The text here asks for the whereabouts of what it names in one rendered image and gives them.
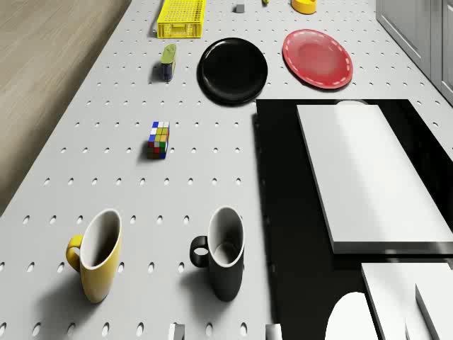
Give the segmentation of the puzzle cube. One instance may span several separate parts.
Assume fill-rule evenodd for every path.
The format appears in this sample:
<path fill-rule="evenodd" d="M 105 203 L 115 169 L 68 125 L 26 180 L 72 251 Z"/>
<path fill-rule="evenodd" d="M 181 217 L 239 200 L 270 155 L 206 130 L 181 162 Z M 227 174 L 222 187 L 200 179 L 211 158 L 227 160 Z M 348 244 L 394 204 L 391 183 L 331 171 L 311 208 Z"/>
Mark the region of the puzzle cube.
<path fill-rule="evenodd" d="M 167 121 L 154 121 L 147 142 L 147 156 L 150 159 L 165 159 L 169 143 L 169 127 Z"/>

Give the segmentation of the black stove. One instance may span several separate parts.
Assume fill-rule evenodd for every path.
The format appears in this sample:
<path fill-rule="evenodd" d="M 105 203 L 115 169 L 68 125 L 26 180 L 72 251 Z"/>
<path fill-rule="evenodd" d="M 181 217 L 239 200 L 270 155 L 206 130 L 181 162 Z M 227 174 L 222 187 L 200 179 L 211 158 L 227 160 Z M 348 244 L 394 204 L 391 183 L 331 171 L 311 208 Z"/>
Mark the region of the black stove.
<path fill-rule="evenodd" d="M 271 275 L 273 309 L 284 340 L 324 340 L 334 305 L 365 293 L 363 263 L 383 254 L 335 254 L 328 237 L 298 106 L 321 99 L 261 99 L 255 122 L 260 196 Z M 406 99 L 377 99 L 412 165 L 453 231 L 453 156 L 449 156 Z"/>

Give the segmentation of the black plate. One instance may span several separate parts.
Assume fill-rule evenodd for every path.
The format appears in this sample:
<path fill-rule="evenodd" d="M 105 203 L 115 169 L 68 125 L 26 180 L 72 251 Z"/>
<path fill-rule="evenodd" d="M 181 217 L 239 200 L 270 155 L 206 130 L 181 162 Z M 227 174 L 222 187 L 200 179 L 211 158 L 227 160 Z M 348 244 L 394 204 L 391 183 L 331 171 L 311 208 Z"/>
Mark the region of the black plate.
<path fill-rule="evenodd" d="M 197 81 L 205 95 L 222 105 L 253 100 L 266 84 L 268 64 L 258 47 L 242 38 L 222 38 L 202 53 Z"/>

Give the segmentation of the black mug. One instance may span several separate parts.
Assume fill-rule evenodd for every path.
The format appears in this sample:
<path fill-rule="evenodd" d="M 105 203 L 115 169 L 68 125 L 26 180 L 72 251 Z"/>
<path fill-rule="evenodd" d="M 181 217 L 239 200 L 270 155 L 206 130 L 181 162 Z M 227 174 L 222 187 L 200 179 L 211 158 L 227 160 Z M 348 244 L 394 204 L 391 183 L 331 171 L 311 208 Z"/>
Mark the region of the black mug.
<path fill-rule="evenodd" d="M 233 300 L 241 287 L 245 232 L 241 216 L 229 206 L 218 208 L 210 219 L 206 236 L 190 244 L 190 261 L 207 268 L 214 294 L 224 302 Z"/>

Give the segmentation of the flat-sided can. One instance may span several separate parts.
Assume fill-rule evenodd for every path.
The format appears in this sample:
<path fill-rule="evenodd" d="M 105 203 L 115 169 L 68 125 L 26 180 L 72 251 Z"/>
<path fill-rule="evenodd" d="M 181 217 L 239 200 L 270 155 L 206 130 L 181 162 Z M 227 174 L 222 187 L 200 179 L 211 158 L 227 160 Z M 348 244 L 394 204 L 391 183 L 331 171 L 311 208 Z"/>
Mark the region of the flat-sided can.
<path fill-rule="evenodd" d="M 173 78 L 173 73 L 176 65 L 176 44 L 165 46 L 161 56 L 162 77 L 165 82 L 169 82 Z"/>

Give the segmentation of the red plate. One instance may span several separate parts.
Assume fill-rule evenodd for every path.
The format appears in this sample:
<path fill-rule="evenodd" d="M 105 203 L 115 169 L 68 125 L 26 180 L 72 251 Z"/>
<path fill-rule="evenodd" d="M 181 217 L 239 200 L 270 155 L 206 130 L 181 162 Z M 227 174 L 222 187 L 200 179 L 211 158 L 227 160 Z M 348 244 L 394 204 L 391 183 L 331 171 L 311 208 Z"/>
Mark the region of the red plate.
<path fill-rule="evenodd" d="M 301 29 L 288 34 L 282 55 L 289 69 L 312 86 L 339 89 L 352 80 L 353 64 L 346 49 L 317 30 Z"/>

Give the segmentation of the yellow basket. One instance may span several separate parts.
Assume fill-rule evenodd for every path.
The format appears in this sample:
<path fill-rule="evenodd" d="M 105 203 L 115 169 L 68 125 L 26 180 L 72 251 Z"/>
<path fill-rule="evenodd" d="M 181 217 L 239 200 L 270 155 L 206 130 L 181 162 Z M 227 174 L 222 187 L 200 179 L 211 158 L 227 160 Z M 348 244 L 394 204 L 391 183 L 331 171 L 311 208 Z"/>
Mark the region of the yellow basket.
<path fill-rule="evenodd" d="M 158 38 L 200 38 L 206 0 L 165 0 L 157 21 Z"/>

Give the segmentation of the yellow mug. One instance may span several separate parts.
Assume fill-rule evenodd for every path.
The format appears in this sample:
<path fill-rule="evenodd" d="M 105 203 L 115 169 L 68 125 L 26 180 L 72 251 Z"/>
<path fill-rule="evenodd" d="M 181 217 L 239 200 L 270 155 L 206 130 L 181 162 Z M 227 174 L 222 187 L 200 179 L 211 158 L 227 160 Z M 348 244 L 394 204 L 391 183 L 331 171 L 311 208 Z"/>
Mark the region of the yellow mug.
<path fill-rule="evenodd" d="M 120 262 L 122 220 L 118 211 L 99 212 L 84 234 L 73 236 L 67 245 L 68 264 L 80 274 L 84 294 L 92 303 L 106 298 Z"/>

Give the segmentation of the yellow bowl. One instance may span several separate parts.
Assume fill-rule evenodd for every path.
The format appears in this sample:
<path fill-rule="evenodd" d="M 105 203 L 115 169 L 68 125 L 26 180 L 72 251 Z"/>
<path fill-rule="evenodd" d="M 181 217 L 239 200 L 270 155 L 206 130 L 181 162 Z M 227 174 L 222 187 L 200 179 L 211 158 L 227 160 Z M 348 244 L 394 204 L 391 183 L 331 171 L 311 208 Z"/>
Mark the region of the yellow bowl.
<path fill-rule="evenodd" d="M 310 15 L 316 12 L 317 0 L 291 0 L 292 8 L 302 14 Z"/>

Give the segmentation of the white cabinet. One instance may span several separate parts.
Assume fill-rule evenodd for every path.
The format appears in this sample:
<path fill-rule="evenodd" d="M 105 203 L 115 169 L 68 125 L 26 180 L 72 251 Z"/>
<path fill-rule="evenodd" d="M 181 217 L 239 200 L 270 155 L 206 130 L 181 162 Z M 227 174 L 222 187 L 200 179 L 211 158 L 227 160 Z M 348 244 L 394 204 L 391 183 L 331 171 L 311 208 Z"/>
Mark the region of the white cabinet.
<path fill-rule="evenodd" d="M 453 106 L 453 0 L 376 0 L 376 19 Z"/>

